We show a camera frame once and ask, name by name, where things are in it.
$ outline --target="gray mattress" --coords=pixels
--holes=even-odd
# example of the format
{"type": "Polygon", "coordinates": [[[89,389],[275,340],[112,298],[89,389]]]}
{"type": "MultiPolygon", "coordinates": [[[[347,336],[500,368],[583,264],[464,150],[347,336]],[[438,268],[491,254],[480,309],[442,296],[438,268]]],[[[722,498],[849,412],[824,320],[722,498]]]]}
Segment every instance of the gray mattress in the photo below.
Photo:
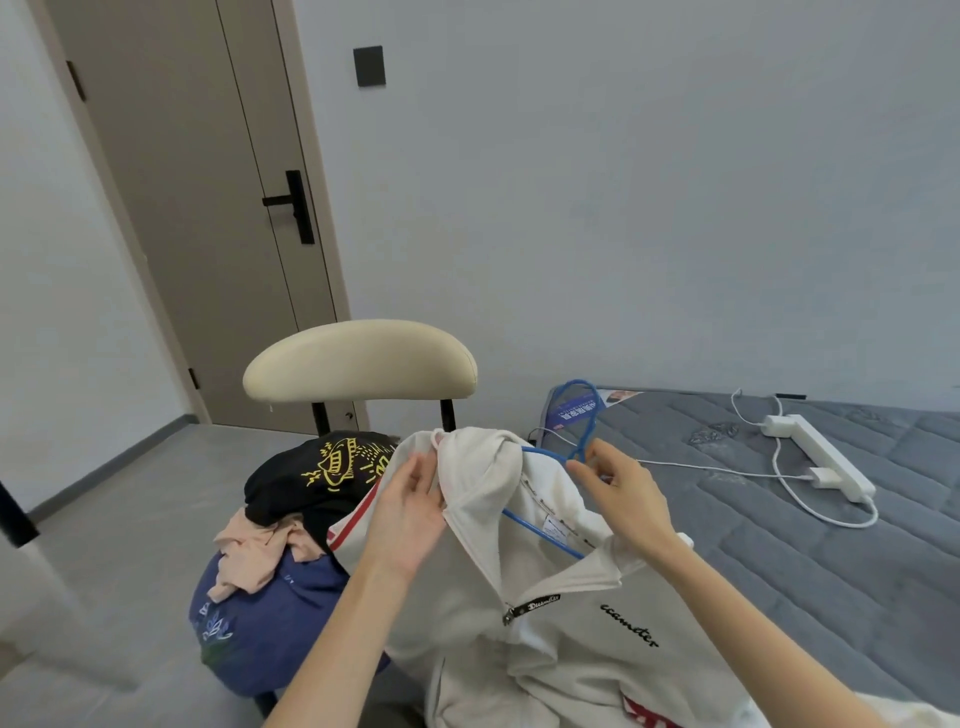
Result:
{"type": "MultiPolygon", "coordinates": [[[[586,391],[571,388],[559,401],[586,391]]],[[[852,689],[960,713],[960,414],[783,404],[874,482],[879,523],[851,530],[820,522],[773,479],[649,466],[675,527],[852,689]]],[[[737,406],[758,422],[776,404],[744,397],[737,406]]],[[[582,420],[564,436],[576,440],[585,427],[582,420]]],[[[729,394],[647,391],[604,410],[596,434],[634,457],[746,473],[771,473],[776,443],[739,421],[729,394]]],[[[540,435],[546,449],[572,450],[540,435]]],[[[779,462],[784,473],[809,466],[790,441],[779,462]]],[[[826,516],[868,517],[836,491],[793,487],[826,516]]]]}

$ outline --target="chair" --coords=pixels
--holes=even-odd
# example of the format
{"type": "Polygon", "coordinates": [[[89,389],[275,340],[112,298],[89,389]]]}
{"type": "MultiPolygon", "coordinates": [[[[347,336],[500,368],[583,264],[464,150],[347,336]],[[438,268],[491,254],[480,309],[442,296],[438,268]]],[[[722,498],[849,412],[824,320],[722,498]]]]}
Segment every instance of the chair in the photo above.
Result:
{"type": "MultiPolygon", "coordinates": [[[[453,401],[473,394],[477,365],[467,347],[415,321],[369,319],[309,328],[254,359],[243,385],[254,400],[310,402],[317,433],[330,431],[332,400],[439,400],[444,430],[456,429],[453,401]]],[[[254,701],[266,717],[272,693],[254,701]]]]}

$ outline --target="pink clothing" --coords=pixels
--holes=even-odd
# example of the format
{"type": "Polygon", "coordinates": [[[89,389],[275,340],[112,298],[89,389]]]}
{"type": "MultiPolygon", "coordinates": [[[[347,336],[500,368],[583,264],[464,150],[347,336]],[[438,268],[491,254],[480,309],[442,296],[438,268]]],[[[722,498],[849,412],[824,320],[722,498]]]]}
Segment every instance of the pink clothing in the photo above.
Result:
{"type": "Polygon", "coordinates": [[[296,513],[264,528],[248,520],[241,508],[213,543],[224,554],[217,582],[206,593],[214,602],[223,601],[238,589],[255,594],[267,586],[287,546],[297,562],[315,561],[324,555],[296,513]]]}

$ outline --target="white power strip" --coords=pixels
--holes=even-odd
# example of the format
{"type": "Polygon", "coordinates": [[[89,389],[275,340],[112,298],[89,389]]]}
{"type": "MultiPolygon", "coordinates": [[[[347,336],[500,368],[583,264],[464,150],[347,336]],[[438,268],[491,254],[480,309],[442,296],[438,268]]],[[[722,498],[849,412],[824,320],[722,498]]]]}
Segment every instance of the white power strip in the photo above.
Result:
{"type": "Polygon", "coordinates": [[[769,437],[793,440],[806,456],[817,464],[810,469],[814,488],[834,488],[852,503],[870,502],[876,486],[844,457],[816,427],[801,415],[767,415],[760,431],[769,437]]]}

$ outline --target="clothes hanger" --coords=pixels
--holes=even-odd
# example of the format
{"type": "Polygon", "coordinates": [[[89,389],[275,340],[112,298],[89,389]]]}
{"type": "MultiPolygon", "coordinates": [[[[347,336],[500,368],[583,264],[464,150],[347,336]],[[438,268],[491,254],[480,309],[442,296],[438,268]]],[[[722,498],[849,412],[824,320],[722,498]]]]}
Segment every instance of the clothes hanger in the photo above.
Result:
{"type": "MultiPolygon", "coordinates": [[[[560,388],[558,388],[558,389],[554,392],[553,397],[550,398],[550,404],[553,404],[553,402],[556,400],[556,398],[559,397],[561,394],[563,394],[564,391],[565,391],[570,385],[572,385],[572,384],[583,384],[583,385],[589,387],[589,388],[590,388],[590,391],[593,393],[593,409],[590,410],[589,420],[588,420],[588,422],[587,422],[587,429],[584,430],[584,434],[583,434],[583,436],[580,438],[580,441],[577,443],[576,449],[575,449],[573,452],[570,453],[570,457],[569,457],[569,458],[565,458],[565,457],[563,457],[562,455],[558,455],[556,452],[551,452],[551,451],[548,450],[548,449],[542,449],[542,448],[533,448],[533,447],[521,448],[524,452],[534,452],[534,453],[536,453],[536,454],[538,454],[538,455],[545,455],[545,456],[547,456],[547,457],[552,457],[554,460],[556,460],[557,462],[559,462],[561,465],[565,465],[567,459],[570,459],[570,460],[576,459],[578,455],[580,456],[580,459],[581,459],[581,460],[586,460],[586,458],[587,458],[587,443],[588,443],[589,440],[590,440],[590,436],[593,434],[593,430],[596,428],[597,415],[600,414],[600,404],[601,404],[602,401],[601,401],[601,399],[600,399],[600,393],[597,392],[597,389],[596,389],[596,387],[593,386],[593,384],[591,384],[590,382],[586,381],[585,379],[571,379],[569,382],[563,384],[560,388]]],[[[562,541],[558,541],[557,539],[555,539],[555,538],[554,538],[553,536],[551,536],[550,534],[545,533],[544,531],[541,531],[539,528],[537,528],[536,526],[534,526],[532,523],[528,523],[527,521],[525,521],[524,519],[522,519],[520,516],[518,516],[518,515],[517,515],[516,513],[514,513],[513,511],[510,511],[510,510],[508,510],[507,508],[504,508],[504,509],[503,509],[503,515],[506,516],[506,517],[507,517],[508,519],[510,519],[511,521],[516,522],[516,523],[519,523],[520,525],[522,525],[522,526],[523,526],[524,528],[526,528],[527,530],[533,531],[534,533],[536,533],[538,536],[540,536],[540,537],[541,537],[542,539],[544,539],[545,541],[549,541],[551,544],[553,544],[553,545],[556,546],[557,548],[565,551],[566,553],[570,554],[571,556],[573,556],[573,557],[575,557],[575,558],[577,558],[577,559],[582,559],[582,558],[584,558],[584,554],[580,553],[579,551],[575,551],[574,549],[570,548],[569,546],[567,546],[567,545],[566,545],[565,543],[563,543],[562,541]]]]}

